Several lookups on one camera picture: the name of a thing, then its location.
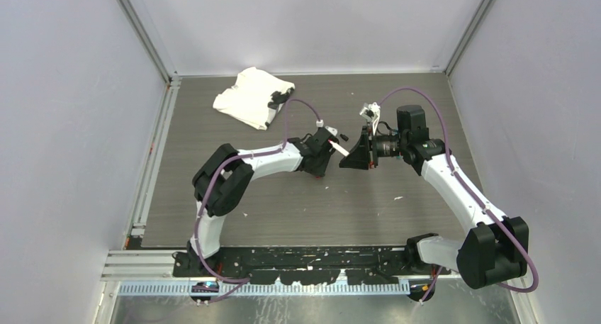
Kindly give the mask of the white pen red tip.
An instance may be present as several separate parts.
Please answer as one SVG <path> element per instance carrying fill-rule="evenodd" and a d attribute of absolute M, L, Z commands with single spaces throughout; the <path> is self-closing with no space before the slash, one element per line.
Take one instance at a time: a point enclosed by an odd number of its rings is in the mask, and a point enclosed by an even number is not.
<path fill-rule="evenodd" d="M 332 141 L 332 140 L 330 140 L 329 143 L 336 151 L 338 151 L 344 157 L 347 157 L 349 155 L 349 151 L 347 151 L 345 148 L 343 148 L 339 143 L 336 143 L 335 141 Z"/>

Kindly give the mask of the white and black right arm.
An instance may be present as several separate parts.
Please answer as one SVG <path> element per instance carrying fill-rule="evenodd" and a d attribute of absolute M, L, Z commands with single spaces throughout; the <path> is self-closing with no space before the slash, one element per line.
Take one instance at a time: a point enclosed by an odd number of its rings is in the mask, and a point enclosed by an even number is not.
<path fill-rule="evenodd" d="M 418 105 L 396 110 L 396 131 L 378 132 L 381 108 L 364 104 L 366 119 L 356 149 L 360 168 L 375 168 L 383 157 L 401 157 L 432 185 L 453 211 L 466 237 L 447 240 L 428 233 L 408 239 L 405 265 L 422 274 L 433 264 L 458 272 L 473 289 L 524 276 L 529 228 L 520 217 L 509 218 L 489 202 L 461 171 L 441 139 L 431 138 L 425 111 Z"/>

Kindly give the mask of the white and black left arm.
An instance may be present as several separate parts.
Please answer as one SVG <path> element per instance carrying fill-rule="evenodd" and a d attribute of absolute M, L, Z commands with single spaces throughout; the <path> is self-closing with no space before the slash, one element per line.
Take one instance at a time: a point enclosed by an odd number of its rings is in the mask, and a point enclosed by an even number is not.
<path fill-rule="evenodd" d="M 333 145 L 339 142 L 337 135 L 337 129 L 323 126 L 314 134 L 288 138 L 272 147 L 237 150 L 229 143 L 221 145 L 192 179 L 197 212 L 185 266 L 200 276 L 213 274 L 226 216 L 238 206 L 249 184 L 284 172 L 323 177 Z"/>

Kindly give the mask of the white crumpled cloth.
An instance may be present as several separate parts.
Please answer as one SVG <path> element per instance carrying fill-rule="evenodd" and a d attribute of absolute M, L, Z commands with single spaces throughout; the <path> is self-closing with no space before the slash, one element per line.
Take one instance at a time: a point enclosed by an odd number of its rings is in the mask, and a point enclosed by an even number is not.
<path fill-rule="evenodd" d="M 267 130 L 295 87 L 292 82 L 249 67 L 237 74 L 231 87 L 215 97 L 213 108 L 254 129 Z"/>

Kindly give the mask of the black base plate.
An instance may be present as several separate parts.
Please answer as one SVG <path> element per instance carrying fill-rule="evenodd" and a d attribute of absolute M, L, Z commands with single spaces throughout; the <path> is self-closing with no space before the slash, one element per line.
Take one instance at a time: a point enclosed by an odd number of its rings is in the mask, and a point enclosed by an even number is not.
<path fill-rule="evenodd" d="M 175 277 L 247 279 L 254 285 L 276 281 L 290 286 L 394 284 L 406 276 L 432 276 L 437 268 L 410 259 L 403 246 L 222 247 L 201 262 L 192 249 L 174 252 Z"/>

